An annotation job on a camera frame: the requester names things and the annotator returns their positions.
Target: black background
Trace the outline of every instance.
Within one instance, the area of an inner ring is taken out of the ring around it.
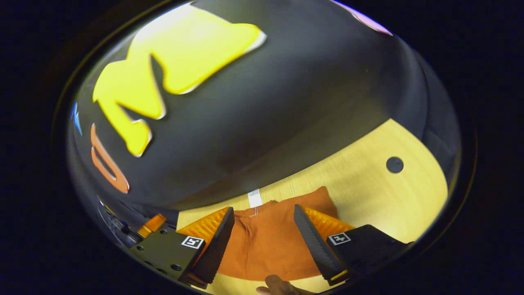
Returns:
[[[7,105],[2,118],[7,165],[0,293],[182,292],[110,244],[87,218],[66,180],[63,186],[51,181],[56,100],[29,92],[42,75],[39,70],[58,49],[115,3],[19,1],[4,10],[3,103]],[[518,218],[522,192],[517,185],[521,156],[516,153],[522,10],[502,2],[344,3],[420,52],[453,100],[470,109],[479,141],[470,196],[448,231],[413,263],[352,292],[522,293],[524,233]]]

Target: white tag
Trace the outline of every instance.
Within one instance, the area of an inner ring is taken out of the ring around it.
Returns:
[[[260,196],[259,189],[247,193],[247,198],[249,199],[249,205],[251,208],[262,205],[262,197]]]

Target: orange cloth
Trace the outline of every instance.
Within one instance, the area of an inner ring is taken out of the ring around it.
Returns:
[[[325,186],[307,195],[235,211],[235,225],[218,272],[255,281],[264,281],[268,275],[287,281],[320,275],[294,223],[295,204],[338,218]]]

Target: light wooden surface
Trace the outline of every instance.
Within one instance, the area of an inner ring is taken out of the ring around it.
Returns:
[[[404,169],[394,174],[386,161],[396,156]],[[340,220],[359,227],[371,224],[404,242],[417,240],[429,228],[447,199],[447,184],[431,152],[409,131],[388,120],[374,131],[328,158],[260,189],[263,202],[281,201],[326,186]],[[180,212],[183,227],[226,206],[249,209],[247,194],[227,201]],[[291,281],[302,289],[329,288],[321,277]],[[257,294],[261,281],[248,281],[217,273],[204,290],[211,294]]]

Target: human hand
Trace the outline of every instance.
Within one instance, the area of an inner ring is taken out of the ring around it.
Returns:
[[[315,293],[299,289],[290,282],[283,281],[277,275],[266,277],[267,287],[258,287],[256,291],[261,295],[313,295]]]

